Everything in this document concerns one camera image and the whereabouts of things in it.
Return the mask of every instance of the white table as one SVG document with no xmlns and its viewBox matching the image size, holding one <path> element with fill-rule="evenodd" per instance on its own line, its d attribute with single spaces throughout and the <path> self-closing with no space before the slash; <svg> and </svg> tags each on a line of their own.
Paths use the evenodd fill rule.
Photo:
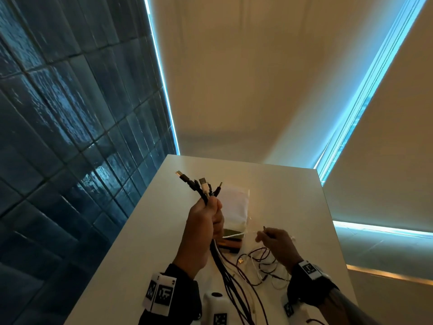
<svg viewBox="0 0 433 325">
<path fill-rule="evenodd" d="M 154 272 L 164 271 L 176 255 L 190 207 L 198 200 L 175 174 L 206 177 L 250 189 L 250 232 L 267 227 L 287 230 L 300 254 L 328 273 L 354 303 L 355 294 L 316 170 L 169 155 L 102 261 L 69 315 L 66 325 L 136 325 Z M 244 238 L 249 251 L 255 234 Z M 197 276 L 200 293 L 225 294 L 222 279 L 210 258 Z M 270 281 L 257 288 L 269 324 L 287 324 L 280 297 Z M 264 324 L 256 303 L 258 324 Z M 322 319 L 314 307 L 314 318 Z M 234 324 L 239 317 L 234 314 Z"/>
</svg>

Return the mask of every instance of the bundle of cables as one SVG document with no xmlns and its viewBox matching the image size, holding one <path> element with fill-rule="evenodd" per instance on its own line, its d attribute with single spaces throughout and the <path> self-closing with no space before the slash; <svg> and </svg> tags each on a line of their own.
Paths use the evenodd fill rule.
<svg viewBox="0 0 433 325">
<path fill-rule="evenodd" d="M 199 184 L 199 182 L 197 180 L 194 180 L 194 181 L 190 180 L 185 174 L 183 174 L 180 171 L 177 171 L 176 174 L 184 182 L 186 182 L 192 190 L 197 191 L 200 194 L 200 196 L 203 199 L 205 204 L 207 204 L 209 196 L 215 196 L 216 197 L 216 196 L 218 196 L 219 191 L 221 190 L 222 183 L 213 192 L 212 186 L 206 182 L 205 178 L 200 179 L 200 184 Z M 257 251 L 263 251 L 262 255 L 258 258 L 253 256 L 253 253 L 255 253 Z M 262 248 L 253 250 L 248 254 L 242 254 L 241 256 L 238 257 L 236 264 L 229 261 L 224 256 L 224 254 L 221 253 L 215 240 L 212 240 L 212 243 L 210 244 L 210 252 L 211 252 L 212 257 L 214 259 L 214 262 L 215 262 L 215 264 L 216 264 L 216 266 L 217 266 L 217 268 L 218 268 L 218 270 L 221 273 L 221 276 L 223 278 L 224 287 L 225 287 L 225 290 L 227 292 L 227 296 L 228 296 L 229 300 L 231 301 L 231 303 L 234 305 L 234 307 L 235 307 L 235 309 L 236 309 L 236 311 L 237 311 L 237 313 L 241 319 L 242 324 L 244 324 L 244 325 L 245 324 L 256 325 L 256 322 L 253 320 L 253 315 L 255 314 L 255 310 L 254 310 L 254 308 L 253 309 L 251 308 L 251 306 L 248 302 L 247 296 L 245 294 L 245 290 L 243 289 L 242 285 L 239 283 L 239 281 L 237 281 L 235 279 L 235 276 L 229 272 L 230 269 L 228 267 L 226 267 L 226 265 L 224 263 L 234 267 L 237 270 L 239 276 L 247 283 L 247 285 L 249 287 L 251 287 L 252 291 L 256 295 L 257 300 L 260 303 L 260 306 L 262 308 L 263 316 L 264 316 L 265 321 L 266 321 L 266 325 L 269 325 L 268 318 L 266 316 L 265 308 L 263 307 L 262 301 L 260 300 L 260 297 L 257 294 L 255 286 L 258 286 L 261 283 L 263 283 L 264 280 L 268 276 L 270 276 L 272 279 L 277 278 L 280 280 L 284 280 L 286 283 L 288 281 L 287 279 L 281 278 L 281 277 L 274 274 L 276 267 L 278 265 L 275 258 L 272 262 L 264 262 L 269 257 L 270 251 L 266 247 L 262 247 Z M 253 264 L 254 264 L 254 262 L 258 263 L 257 274 L 258 274 L 258 277 L 260 279 L 259 283 L 251 283 L 251 281 L 248 279 L 248 277 L 246 276 L 244 271 L 242 271 L 241 268 L 239 268 L 239 263 L 241 262 L 243 256 L 247 256 L 247 257 L 251 258 Z M 265 270 L 261 269 L 262 265 L 264 265 L 264 266 L 275 265 L 275 268 L 270 270 L 270 271 L 265 271 Z"/>
</svg>

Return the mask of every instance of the beige wall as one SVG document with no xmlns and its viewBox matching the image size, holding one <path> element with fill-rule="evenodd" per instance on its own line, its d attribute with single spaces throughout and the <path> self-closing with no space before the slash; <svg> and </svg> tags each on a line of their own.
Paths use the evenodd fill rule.
<svg viewBox="0 0 433 325">
<path fill-rule="evenodd" d="M 349 270 L 358 306 L 382 325 L 431 324 L 433 286 Z"/>
<path fill-rule="evenodd" d="M 403 0 L 150 0 L 182 155 L 312 167 Z"/>
<path fill-rule="evenodd" d="M 433 0 L 324 186 L 335 220 L 433 231 Z"/>
</svg>

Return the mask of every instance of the tiled wall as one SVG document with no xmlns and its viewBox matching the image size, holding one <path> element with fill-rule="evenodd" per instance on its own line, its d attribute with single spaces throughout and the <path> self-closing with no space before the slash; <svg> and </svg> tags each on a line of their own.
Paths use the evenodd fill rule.
<svg viewBox="0 0 433 325">
<path fill-rule="evenodd" d="M 0 0 L 0 324 L 62 324 L 168 153 L 143 0 Z"/>
</svg>

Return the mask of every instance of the hand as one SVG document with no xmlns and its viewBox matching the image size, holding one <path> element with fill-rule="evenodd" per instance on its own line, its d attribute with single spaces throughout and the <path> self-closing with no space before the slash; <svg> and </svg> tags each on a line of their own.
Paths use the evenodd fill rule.
<svg viewBox="0 0 433 325">
<path fill-rule="evenodd" d="M 191 279 L 206 265 L 212 239 L 223 237 L 222 207 L 219 199 L 211 196 L 207 205 L 200 198 L 190 209 L 181 245 L 173 263 Z"/>
<path fill-rule="evenodd" d="M 301 258 L 289 234 L 282 229 L 266 228 L 257 232 L 256 242 L 271 250 L 273 256 L 292 274 L 293 267 L 304 259 Z"/>
</svg>

